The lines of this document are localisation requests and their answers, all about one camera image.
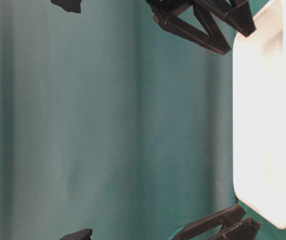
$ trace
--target teal fabric backdrop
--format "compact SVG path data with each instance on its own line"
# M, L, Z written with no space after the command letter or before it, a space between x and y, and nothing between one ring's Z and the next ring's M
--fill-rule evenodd
M162 31L143 0L0 0L0 240L160 240L235 201L231 53Z

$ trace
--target black plastic part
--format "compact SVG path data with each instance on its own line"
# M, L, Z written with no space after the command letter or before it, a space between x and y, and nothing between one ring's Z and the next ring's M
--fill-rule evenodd
M60 6L67 12L73 12L76 14L81 13L82 0L51 0L51 3Z
M91 240L92 229L84 229L62 237L60 240Z
M221 225L220 231L207 240L254 240L261 225L251 217L242 220L245 214L237 204L187 224L172 240L190 240Z
M159 26L172 34L194 42L221 55L231 50L211 13L248 37L256 30L248 0L146 0ZM193 6L203 31L178 16Z

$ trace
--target teal curtain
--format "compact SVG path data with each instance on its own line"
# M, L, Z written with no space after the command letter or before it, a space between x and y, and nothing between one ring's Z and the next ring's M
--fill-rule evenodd
M160 240L235 202L232 53L162 31L143 0L0 0L0 240Z

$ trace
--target white plastic tray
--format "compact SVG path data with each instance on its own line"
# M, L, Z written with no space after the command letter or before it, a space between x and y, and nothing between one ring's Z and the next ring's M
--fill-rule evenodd
M237 197L286 228L286 0L254 17L233 47L233 182Z

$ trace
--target green cloth background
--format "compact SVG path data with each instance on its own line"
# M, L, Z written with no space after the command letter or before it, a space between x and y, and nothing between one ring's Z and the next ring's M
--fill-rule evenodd
M165 240L235 201L232 53L162 31L143 0L0 0L0 240Z

